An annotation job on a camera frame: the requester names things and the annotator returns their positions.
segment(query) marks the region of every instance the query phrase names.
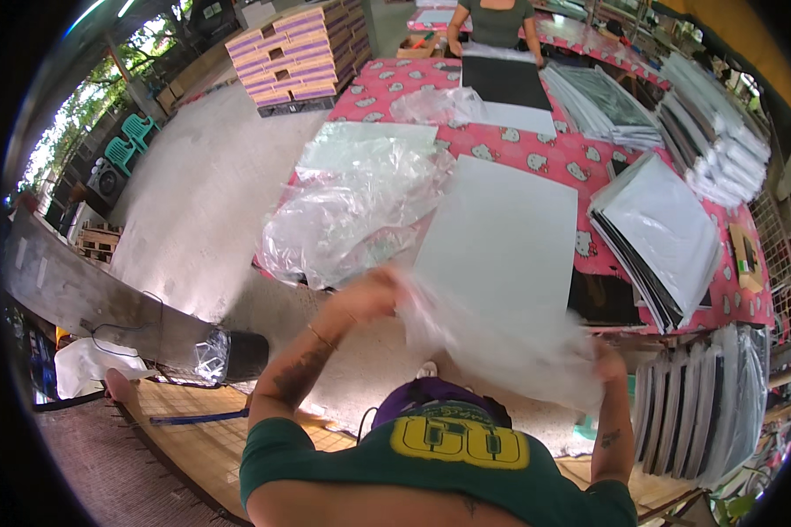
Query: dark green shirt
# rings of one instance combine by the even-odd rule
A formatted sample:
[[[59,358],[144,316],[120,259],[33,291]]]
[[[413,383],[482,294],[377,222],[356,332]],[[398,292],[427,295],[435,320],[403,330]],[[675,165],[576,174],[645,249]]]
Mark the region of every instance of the dark green shirt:
[[[462,402],[436,402],[376,427],[354,448],[322,452],[295,422],[264,419],[249,431],[240,463],[240,500],[273,480],[400,485],[462,492],[532,525],[635,525],[623,483],[581,491],[560,474],[545,445],[497,427]]]
[[[522,22],[534,14],[527,0],[515,0],[512,9],[501,11],[481,7],[481,0],[457,0],[457,4],[472,14],[472,40],[487,46],[515,47]]]

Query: wooden crate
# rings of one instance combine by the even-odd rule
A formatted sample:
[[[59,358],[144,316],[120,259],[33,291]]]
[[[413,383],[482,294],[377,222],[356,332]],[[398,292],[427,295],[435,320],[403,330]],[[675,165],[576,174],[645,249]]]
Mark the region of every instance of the wooden crate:
[[[90,220],[83,224],[82,232],[76,237],[73,250],[79,255],[91,260],[111,263],[123,227],[111,224],[91,224]]]

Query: black board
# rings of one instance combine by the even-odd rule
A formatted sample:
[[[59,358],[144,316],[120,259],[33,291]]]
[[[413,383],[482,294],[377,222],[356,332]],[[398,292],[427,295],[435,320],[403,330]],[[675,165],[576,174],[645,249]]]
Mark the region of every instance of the black board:
[[[486,102],[553,110],[532,62],[466,56],[462,79]]]

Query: white sneaker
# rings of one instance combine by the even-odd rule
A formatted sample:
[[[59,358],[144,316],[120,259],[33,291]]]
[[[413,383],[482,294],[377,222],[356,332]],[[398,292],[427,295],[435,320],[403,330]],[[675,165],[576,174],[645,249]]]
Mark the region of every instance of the white sneaker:
[[[416,378],[421,379],[422,377],[436,377],[437,376],[437,364],[433,361],[428,361],[425,364],[422,364],[422,368],[416,373]]]

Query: woman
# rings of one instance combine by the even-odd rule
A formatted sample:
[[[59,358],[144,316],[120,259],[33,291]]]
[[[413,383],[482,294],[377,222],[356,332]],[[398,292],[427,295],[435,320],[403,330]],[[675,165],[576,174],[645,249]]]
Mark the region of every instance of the woman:
[[[633,428],[627,366],[596,342],[604,400],[585,491],[560,474],[548,449],[512,429],[504,407],[436,376],[417,379],[380,405],[358,446],[315,450],[294,422],[332,353],[357,324],[393,314],[401,290],[394,271],[369,271],[334,294],[274,357],[249,403],[240,463],[241,504],[259,527],[282,525],[637,524],[627,483]],[[372,371],[370,384],[380,379]],[[345,397],[351,397],[347,386]]]
[[[539,51],[537,20],[533,6],[527,0],[458,0],[457,8],[448,27],[451,52],[457,57],[463,54],[463,46],[457,40],[460,27],[472,16],[472,40],[487,46],[517,48],[519,28],[525,28],[525,41],[537,66],[544,65]]]

